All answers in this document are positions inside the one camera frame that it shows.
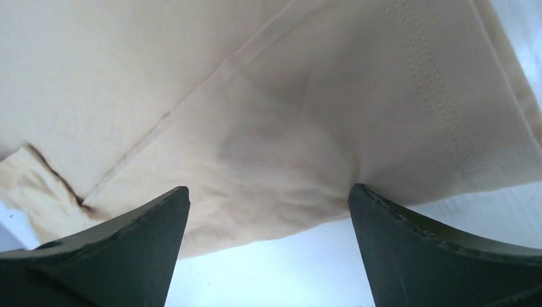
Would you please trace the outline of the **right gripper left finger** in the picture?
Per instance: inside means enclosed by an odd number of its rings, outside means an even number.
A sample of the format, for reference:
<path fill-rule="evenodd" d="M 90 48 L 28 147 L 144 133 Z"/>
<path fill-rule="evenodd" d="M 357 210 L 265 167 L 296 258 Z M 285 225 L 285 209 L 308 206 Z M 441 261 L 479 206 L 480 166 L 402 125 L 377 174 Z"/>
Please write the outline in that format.
<path fill-rule="evenodd" d="M 87 230 L 1 253 L 1 305 L 165 305 L 189 209 L 189 190 L 175 187 Z"/>

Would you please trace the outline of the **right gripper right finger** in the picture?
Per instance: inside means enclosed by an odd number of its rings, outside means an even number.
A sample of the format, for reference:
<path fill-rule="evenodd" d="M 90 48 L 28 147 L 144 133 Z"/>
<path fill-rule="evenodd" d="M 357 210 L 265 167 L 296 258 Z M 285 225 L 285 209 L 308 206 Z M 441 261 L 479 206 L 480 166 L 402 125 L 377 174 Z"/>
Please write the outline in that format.
<path fill-rule="evenodd" d="M 355 184 L 348 206 L 377 306 L 540 306 L 541 250 L 480 237 Z"/>

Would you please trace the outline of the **beige t shirt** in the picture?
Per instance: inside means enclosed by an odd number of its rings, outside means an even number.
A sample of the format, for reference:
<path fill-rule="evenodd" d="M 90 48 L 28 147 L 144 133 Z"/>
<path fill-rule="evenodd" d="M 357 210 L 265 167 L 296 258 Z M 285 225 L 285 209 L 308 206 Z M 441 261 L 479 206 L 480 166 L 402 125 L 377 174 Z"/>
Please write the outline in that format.
<path fill-rule="evenodd" d="M 488 1 L 2 1 L 1 198 L 42 244 L 176 186 L 180 255 L 541 180 Z"/>

